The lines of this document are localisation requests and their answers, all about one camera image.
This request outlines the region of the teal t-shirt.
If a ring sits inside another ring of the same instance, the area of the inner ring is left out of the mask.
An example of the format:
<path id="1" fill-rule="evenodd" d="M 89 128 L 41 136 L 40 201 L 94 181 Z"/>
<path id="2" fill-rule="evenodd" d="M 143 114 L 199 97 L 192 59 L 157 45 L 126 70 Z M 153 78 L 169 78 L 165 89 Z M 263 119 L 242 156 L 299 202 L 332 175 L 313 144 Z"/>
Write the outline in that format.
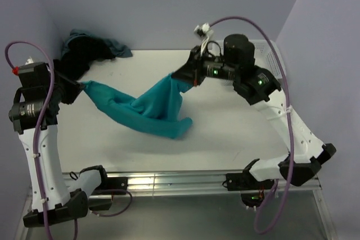
<path id="1" fill-rule="evenodd" d="M 189 91 L 192 85 L 173 79 L 171 74 L 137 98 L 93 80 L 84 82 L 84 85 L 85 94 L 97 109 L 135 131 L 178 139 L 193 124 L 189 117 L 178 117 L 182 94 Z"/>

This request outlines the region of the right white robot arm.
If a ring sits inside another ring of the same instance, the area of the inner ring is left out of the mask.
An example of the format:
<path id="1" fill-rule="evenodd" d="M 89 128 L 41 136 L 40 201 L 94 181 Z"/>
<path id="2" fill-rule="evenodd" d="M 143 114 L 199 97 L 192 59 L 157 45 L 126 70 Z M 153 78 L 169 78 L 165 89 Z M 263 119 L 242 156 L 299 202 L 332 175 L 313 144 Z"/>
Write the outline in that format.
<path id="1" fill-rule="evenodd" d="M 290 184 L 299 187 L 336 153 L 335 146 L 317 138 L 291 107 L 285 86 L 269 70 L 255 64 L 255 45 L 245 35 L 225 37 L 220 56 L 194 47 L 187 62 L 172 74 L 173 79 L 193 87 L 200 86 L 206 77 L 232 81 L 234 91 L 265 117 L 289 150 L 281 157 L 249 163 L 242 171 L 249 189 L 279 178 L 290 179 Z"/>

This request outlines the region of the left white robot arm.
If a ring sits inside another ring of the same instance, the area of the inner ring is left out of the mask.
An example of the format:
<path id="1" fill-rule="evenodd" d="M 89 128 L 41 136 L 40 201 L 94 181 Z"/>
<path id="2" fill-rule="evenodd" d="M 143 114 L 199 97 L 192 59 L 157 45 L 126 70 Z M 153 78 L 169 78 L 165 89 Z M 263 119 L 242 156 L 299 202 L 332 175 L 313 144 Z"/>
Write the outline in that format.
<path id="1" fill-rule="evenodd" d="M 59 105 L 73 103 L 84 84 L 51 71 L 44 62 L 20 66 L 16 72 L 21 87 L 14 96 L 9 119 L 25 150 L 33 198 L 23 223 L 36 228 L 83 218 L 91 194 L 104 194 L 110 187 L 101 165 L 82 169 L 70 187 L 62 174 L 57 145 Z"/>

